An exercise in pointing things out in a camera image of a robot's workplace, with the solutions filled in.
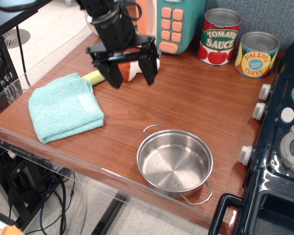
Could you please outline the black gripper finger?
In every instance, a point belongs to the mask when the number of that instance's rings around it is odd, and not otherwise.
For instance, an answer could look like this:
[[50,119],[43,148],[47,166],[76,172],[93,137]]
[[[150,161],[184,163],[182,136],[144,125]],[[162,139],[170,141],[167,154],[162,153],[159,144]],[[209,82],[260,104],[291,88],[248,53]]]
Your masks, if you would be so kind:
[[141,54],[138,59],[139,67],[148,85],[152,85],[158,74],[157,60],[159,56]]
[[112,87],[120,88],[123,76],[118,65],[98,64],[98,70]]

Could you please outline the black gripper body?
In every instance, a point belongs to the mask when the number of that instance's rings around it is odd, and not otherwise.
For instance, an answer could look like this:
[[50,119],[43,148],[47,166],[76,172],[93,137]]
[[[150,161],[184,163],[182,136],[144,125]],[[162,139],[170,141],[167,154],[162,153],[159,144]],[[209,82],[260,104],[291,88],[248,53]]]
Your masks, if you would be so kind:
[[141,54],[159,56],[155,37],[135,32],[135,18],[125,4],[86,4],[85,11],[101,38],[101,43],[87,49],[96,67],[138,61]]

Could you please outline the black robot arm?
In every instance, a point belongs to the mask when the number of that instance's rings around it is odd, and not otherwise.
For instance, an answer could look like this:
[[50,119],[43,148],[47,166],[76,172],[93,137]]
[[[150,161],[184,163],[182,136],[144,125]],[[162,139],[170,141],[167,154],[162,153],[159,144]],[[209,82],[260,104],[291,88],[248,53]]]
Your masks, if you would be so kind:
[[125,62],[137,61],[149,85],[158,74],[160,54],[155,37],[136,33],[123,0],[79,0],[78,4],[90,16],[101,42],[88,47],[94,66],[114,88],[119,88],[123,76],[118,67]]

